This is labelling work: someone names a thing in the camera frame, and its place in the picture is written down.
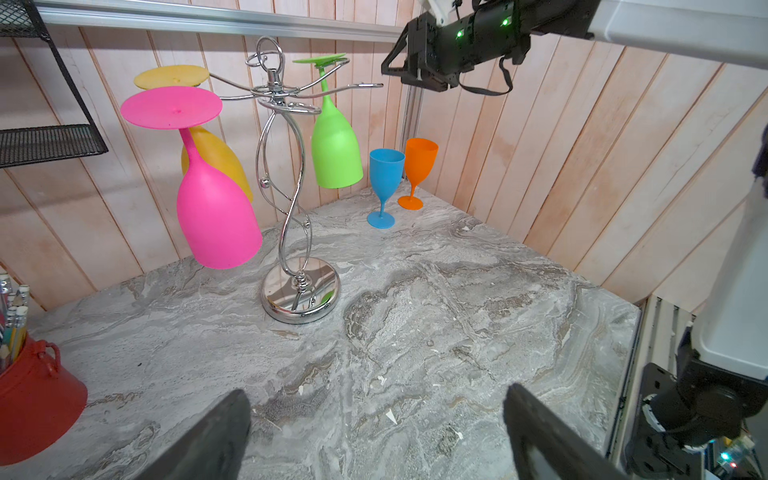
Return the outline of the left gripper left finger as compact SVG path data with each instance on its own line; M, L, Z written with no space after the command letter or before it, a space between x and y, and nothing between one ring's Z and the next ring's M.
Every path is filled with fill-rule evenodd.
M246 393L231 391L137 479L237 479L250 434L250 411Z

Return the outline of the orange wine glass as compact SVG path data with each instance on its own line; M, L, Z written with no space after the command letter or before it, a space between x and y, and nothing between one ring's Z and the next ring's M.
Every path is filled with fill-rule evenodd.
M419 210L423 202L415 196L416 187L423 182L434 166L438 145L427 139L411 138L405 146L405 174L410 183L410 194L400 197L398 204L407 210Z

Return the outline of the bundle of pencils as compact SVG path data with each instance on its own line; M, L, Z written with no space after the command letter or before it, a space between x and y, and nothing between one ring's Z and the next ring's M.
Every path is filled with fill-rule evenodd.
M10 275L1 270L1 372L19 357L26 338L30 287L14 288Z

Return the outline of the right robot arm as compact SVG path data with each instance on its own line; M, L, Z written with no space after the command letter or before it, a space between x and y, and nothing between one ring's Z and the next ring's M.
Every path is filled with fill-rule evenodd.
M732 473L767 399L767 5L428 1L381 71L426 92L426 189L646 307L628 472Z

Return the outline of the pink wine glass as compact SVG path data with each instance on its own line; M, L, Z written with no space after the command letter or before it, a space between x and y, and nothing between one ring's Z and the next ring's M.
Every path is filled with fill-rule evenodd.
M179 132L189 167L177 194L178 221L195 259L219 270L250 261L262 246L262 233L245 193L201 157L191 133L222 109L216 94L187 86L142 91L120 108L123 118L134 125Z

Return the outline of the yellow wine glass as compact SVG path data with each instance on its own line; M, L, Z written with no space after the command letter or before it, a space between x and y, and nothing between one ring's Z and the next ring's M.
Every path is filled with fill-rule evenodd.
M134 84L143 90L167 86L197 87L209 77L209 71L203 67L174 65L145 71L134 78ZM253 192L245 171L231 148L202 126L191 127L190 133L201 158L234 181L252 202Z

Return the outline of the blue wine glass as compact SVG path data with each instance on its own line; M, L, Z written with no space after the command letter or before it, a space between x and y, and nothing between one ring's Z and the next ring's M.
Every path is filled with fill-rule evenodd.
M369 178L372 189L380 201L378 211L370 213L368 223L377 229L394 226L394 217L384 211L386 201L396 192L405 165L405 155L397 150L380 148L370 152Z

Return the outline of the chrome wine glass rack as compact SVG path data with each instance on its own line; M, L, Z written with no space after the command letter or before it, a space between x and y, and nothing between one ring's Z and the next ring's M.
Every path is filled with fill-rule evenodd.
M299 203L301 189L305 183L307 149L295 117L317 116L322 113L321 107L305 104L305 99L328 97L350 89L374 89L383 86L381 83L353 83L329 89L326 79L350 62L344 53L309 58L306 62L320 72L319 78L303 86L286 85L285 53L275 38L262 36L256 42L256 52L247 58L246 64L252 68L259 67L265 72L267 80L264 85L245 87L216 74L210 75L246 92L240 96L223 96L223 101L255 100L270 111L257 145L257 180L262 194L271 189L281 195L288 202L288 206L282 209L273 200L267 201L282 213L285 219L280 227L277 242L278 263L263 280L260 300L270 317L290 325L309 324L322 319L331 313L341 295L338 272L329 262L311 256L313 224L307 209ZM290 195L281 191L271 179L267 160L269 136L278 118L283 119L290 127L299 151L299 173L294 192Z

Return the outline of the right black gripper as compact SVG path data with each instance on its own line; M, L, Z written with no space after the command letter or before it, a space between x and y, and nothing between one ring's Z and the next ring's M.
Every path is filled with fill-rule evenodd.
M435 92L457 87L460 69L450 66L455 60L450 43L461 29L461 21L440 26L431 13L422 13L404 27L381 63L381 73Z

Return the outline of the red pencil cup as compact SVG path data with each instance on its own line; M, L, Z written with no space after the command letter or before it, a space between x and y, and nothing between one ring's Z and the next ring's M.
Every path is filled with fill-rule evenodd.
M61 362L58 346L27 337L18 358L1 374L1 464L44 451L79 419L86 385Z

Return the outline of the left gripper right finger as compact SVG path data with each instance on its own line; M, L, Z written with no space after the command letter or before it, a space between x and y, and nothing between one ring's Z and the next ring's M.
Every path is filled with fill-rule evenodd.
M625 479L523 385L508 387L503 420L520 479Z

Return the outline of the green wine glass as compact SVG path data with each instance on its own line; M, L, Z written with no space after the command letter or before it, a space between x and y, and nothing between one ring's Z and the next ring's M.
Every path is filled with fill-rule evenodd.
M357 136L331 100L333 90L324 80L348 62L344 53L294 60L294 63L314 65L320 74L322 111L315 122L311 149L317 184L325 189L350 187L363 178Z

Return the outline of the black mesh wall basket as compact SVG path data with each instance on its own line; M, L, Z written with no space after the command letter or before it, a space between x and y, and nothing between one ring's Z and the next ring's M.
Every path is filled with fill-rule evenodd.
M107 153L106 142L33 1L7 0L1 3L1 36L38 38L46 42L63 79L87 119L81 124L3 129L1 167L6 169Z

